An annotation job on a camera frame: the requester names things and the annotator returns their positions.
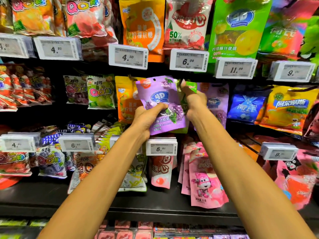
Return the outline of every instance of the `supermarket shelf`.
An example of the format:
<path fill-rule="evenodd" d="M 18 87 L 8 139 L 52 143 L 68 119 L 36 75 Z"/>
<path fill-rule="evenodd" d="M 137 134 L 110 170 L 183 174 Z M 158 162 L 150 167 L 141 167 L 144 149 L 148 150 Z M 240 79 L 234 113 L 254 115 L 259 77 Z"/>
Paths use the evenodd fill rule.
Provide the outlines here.
<path fill-rule="evenodd" d="M 69 180 L 41 177 L 24 178 L 18 184 L 0 190 L 0 216 L 51 217 L 67 197 Z M 319 226 L 319 206 L 311 201 L 301 216 L 311 226 Z M 158 221 L 172 223 L 242 225 L 232 202 L 218 209 L 190 206 L 190 197 L 181 194 L 174 174 L 171 189 L 148 186 L 146 193 L 122 192 L 114 199 L 106 215 L 110 220 Z"/>

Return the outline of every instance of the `lemon gummy package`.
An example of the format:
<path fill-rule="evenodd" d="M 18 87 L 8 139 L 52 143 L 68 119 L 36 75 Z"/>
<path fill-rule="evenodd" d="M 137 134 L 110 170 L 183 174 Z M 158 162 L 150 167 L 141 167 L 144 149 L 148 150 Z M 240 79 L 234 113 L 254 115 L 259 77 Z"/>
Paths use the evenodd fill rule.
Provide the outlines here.
<path fill-rule="evenodd" d="M 272 0 L 217 0 L 209 63 L 218 57 L 255 58 Z"/>

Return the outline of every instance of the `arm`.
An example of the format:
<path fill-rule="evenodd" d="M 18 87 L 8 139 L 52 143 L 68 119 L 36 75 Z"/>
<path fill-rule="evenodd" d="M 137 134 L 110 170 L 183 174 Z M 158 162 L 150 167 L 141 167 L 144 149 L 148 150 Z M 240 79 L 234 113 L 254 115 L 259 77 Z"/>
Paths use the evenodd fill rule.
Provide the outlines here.
<path fill-rule="evenodd" d="M 54 213 L 39 239 L 92 239 L 121 186 L 134 156 L 149 136 L 149 127 L 167 105 L 136 109 L 133 124 Z"/>
<path fill-rule="evenodd" d="M 265 171 L 232 139 L 206 107 L 206 96 L 182 83 L 188 119 L 250 238 L 315 239 L 300 214 Z"/>

